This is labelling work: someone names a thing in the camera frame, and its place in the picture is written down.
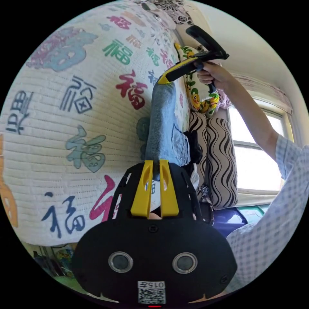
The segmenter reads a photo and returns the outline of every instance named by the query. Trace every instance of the white quilted fabric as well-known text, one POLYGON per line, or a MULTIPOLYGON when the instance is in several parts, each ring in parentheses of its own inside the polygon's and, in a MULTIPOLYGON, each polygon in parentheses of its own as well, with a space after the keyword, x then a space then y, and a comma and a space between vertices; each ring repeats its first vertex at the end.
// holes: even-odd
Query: white quilted fabric
MULTIPOLYGON (((0 193, 22 241, 77 242, 107 219, 123 173, 143 159, 153 85, 178 61, 174 42, 141 6, 117 1, 63 25, 22 67, 0 118, 0 193)), ((186 130, 183 79, 177 102, 186 130)))

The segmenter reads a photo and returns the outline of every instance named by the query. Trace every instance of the jeans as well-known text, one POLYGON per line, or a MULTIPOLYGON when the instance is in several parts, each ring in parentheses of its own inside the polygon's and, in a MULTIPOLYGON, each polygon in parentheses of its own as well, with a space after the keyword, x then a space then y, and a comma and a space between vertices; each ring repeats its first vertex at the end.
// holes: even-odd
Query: jeans
POLYGON ((178 128, 175 112, 175 84, 155 84, 151 99, 149 136, 145 160, 154 161, 153 179, 160 181, 159 160, 165 159, 178 166, 190 162, 187 137, 178 128))

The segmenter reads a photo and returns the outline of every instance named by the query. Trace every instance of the striped cushion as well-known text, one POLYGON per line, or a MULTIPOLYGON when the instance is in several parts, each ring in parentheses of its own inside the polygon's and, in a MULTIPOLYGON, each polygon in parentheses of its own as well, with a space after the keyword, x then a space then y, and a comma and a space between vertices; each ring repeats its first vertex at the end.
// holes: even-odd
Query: striped cushion
POLYGON ((205 182, 210 189, 214 209, 235 206, 238 201, 237 168, 234 144, 228 121, 191 113, 189 131, 197 130, 203 151, 197 172, 199 186, 205 182))

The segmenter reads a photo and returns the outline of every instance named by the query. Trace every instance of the qr code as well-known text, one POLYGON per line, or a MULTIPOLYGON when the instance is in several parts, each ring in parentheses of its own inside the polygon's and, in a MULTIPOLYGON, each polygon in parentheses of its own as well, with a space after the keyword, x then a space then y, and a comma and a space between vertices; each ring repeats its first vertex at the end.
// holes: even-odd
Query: qr code
POLYGON ((140 304, 165 304, 164 289, 138 289, 140 304))

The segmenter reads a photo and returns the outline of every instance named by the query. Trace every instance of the ceiling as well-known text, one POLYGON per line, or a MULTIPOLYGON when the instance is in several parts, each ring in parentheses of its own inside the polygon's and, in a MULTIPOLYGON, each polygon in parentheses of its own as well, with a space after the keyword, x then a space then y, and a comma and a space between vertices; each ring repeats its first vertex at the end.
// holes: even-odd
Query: ceiling
POLYGON ((254 30, 233 16, 206 4, 190 1, 202 12, 215 40, 230 57, 223 66, 231 72, 252 76, 283 90, 293 106, 293 123, 299 143, 309 144, 309 114, 291 72, 275 50, 254 30))

